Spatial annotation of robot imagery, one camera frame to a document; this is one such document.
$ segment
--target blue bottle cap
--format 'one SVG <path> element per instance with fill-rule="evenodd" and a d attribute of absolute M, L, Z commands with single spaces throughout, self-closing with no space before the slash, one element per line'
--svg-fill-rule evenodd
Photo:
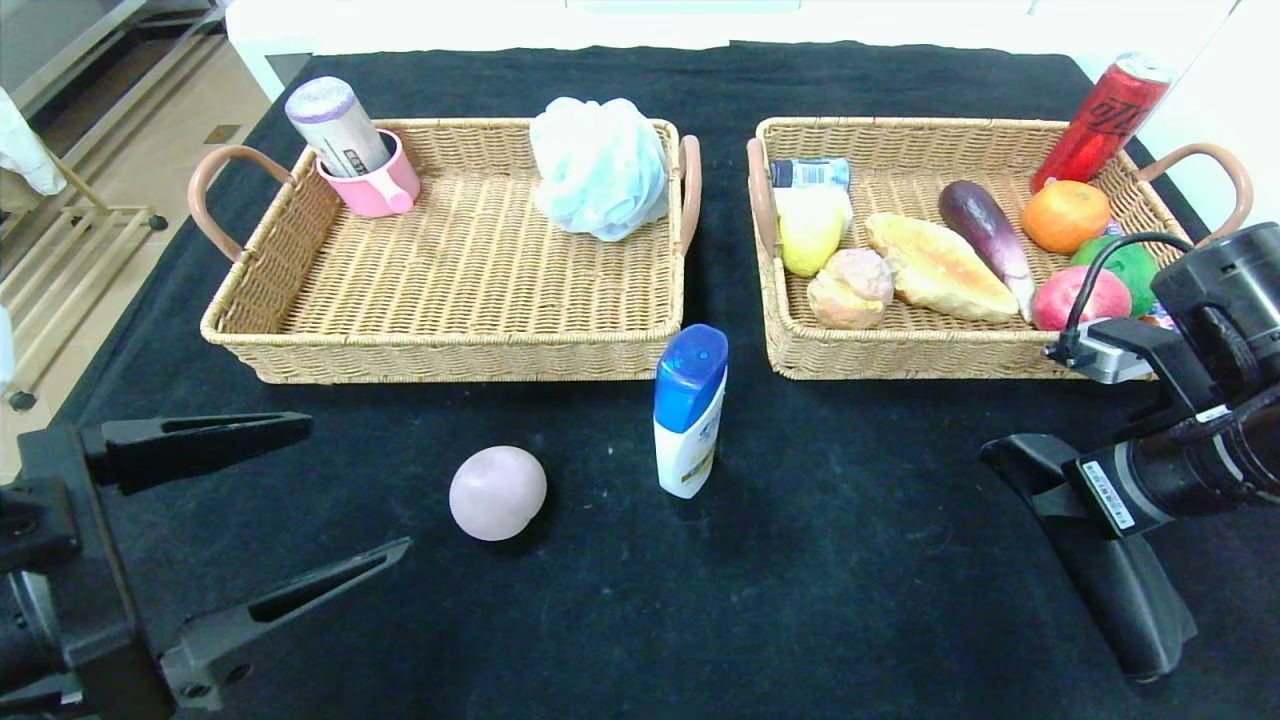
<path fill-rule="evenodd" d="M 653 419 L 673 433 L 687 430 L 712 404 L 728 366 L 728 338 L 710 325 L 680 331 L 658 360 Z"/>

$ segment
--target floor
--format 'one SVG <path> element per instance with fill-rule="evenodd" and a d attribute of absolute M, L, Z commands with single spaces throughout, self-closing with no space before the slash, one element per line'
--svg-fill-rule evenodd
<path fill-rule="evenodd" d="M 239 126 L 224 141 L 243 141 L 269 106 L 266 96 L 225 37 L 219 42 L 221 45 L 195 70 L 189 82 L 174 91 L 147 119 L 142 131 L 93 179 L 93 187 L 110 202 L 151 205 L 169 219 L 169 228 L 147 237 L 96 302 L 37 387 L 37 405 L 24 413 L 15 413 L 8 404 L 0 404 L 0 482 L 12 482 L 20 466 L 17 436 L 49 424 L 160 254 L 187 219 L 187 179 L 196 163 L 210 150 L 210 145 L 205 143 L 206 138 L 216 126 Z M 129 63 L 122 65 L 128 68 Z M 110 81 L 100 85 L 111 87 Z M 77 108 L 83 111 L 84 108 L 99 105 L 100 100 L 86 97 L 77 101 L 77 106 L 68 108 L 68 111 L 74 113 Z M 50 146 L 69 146 L 65 138 L 52 137 L 58 135 L 56 131 L 47 135 Z"/>

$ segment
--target toy orange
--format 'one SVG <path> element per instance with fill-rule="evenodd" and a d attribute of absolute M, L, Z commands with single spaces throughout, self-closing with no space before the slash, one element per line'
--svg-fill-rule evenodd
<path fill-rule="evenodd" d="M 1046 184 L 1023 209 L 1023 231 L 1050 252 L 1075 252 L 1102 234 L 1111 219 L 1107 196 L 1092 184 L 1057 181 Z"/>

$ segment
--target table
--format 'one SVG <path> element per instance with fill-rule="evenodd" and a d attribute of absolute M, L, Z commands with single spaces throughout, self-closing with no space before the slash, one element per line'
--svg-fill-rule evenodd
<path fill-rule="evenodd" d="M 1197 614 L 1178 673 L 1124 680 L 1034 520 L 977 460 L 1011 432 L 1097 446 L 1148 386 L 808 382 L 769 372 L 744 143 L 769 115 L 1066 118 L 1062 56 L 735 44 L 316 58 L 374 117 L 530 117 L 631 97 L 703 141 L 686 322 L 731 340 L 721 454 L 692 501 L 654 475 L 652 384 L 273 387 L 197 323 L 225 274 L 188 223 L 60 420 L 298 410 L 312 438 L 108 503 L 157 646 L 183 616 L 384 541 L 390 571 L 255 647 L 224 717 L 1261 717 L 1280 710 L 1275 518 L 1152 537 Z M 248 143 L 292 163 L 279 106 Z M 1196 237 L 1176 190 L 1161 191 Z M 244 238 L 250 165 L 210 208 Z M 471 452 L 522 446 L 548 506 L 484 544 L 448 512 Z"/>

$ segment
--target leather handle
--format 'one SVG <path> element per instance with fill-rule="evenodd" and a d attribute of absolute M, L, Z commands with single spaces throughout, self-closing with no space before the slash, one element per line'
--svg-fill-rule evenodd
<path fill-rule="evenodd" d="M 698 138 L 686 135 L 680 141 L 680 165 L 685 169 L 685 205 L 680 217 L 680 255 L 689 255 L 698 229 L 698 217 L 703 211 L 703 146 Z"/>
<path fill-rule="evenodd" d="M 1208 155 L 1210 158 L 1217 160 L 1217 164 L 1222 165 L 1222 169 L 1226 170 L 1226 177 L 1231 179 L 1231 184 L 1235 186 L 1235 208 L 1231 210 L 1231 214 L 1226 217 L 1226 222 L 1222 223 L 1222 227 L 1208 233 L 1208 236 L 1199 242 L 1203 245 L 1211 240 L 1216 240 L 1224 234 L 1240 229 L 1244 219 L 1248 218 L 1249 211 L 1253 210 L 1253 179 L 1249 178 L 1249 172 L 1244 169 L 1244 164 L 1240 163 L 1240 159 L 1221 145 L 1213 145 L 1212 142 L 1193 142 L 1174 150 L 1169 155 L 1165 155 L 1160 160 L 1156 160 L 1155 163 L 1138 170 L 1138 179 L 1151 182 L 1152 179 L 1165 174 L 1169 168 L 1183 158 L 1197 154 Z"/>
<path fill-rule="evenodd" d="M 206 193 L 209 192 L 210 183 L 214 182 L 214 176 L 218 170 L 223 169 L 223 165 L 229 163 L 233 158 L 248 158 L 257 163 L 264 170 L 271 173 L 271 177 L 280 181 L 280 184 L 287 184 L 293 182 L 289 176 L 289 170 L 285 170 L 275 160 L 268 158 L 266 155 L 253 150 L 252 147 L 246 147 L 243 145 L 228 145 L 225 147 L 219 147 L 196 165 L 195 172 L 191 173 L 191 182 L 187 183 L 187 206 L 191 209 L 191 219 L 196 220 L 200 229 L 205 231 L 209 240 L 223 251 L 232 263 L 239 260 L 241 254 L 244 249 L 241 247 L 234 240 L 227 234 L 223 228 L 218 224 L 218 220 L 209 214 L 209 206 L 206 204 Z"/>
<path fill-rule="evenodd" d="M 764 143 L 753 137 L 746 141 L 746 188 L 751 196 L 755 232 L 765 256 L 778 256 L 778 210 L 773 205 L 773 183 L 769 181 Z"/>

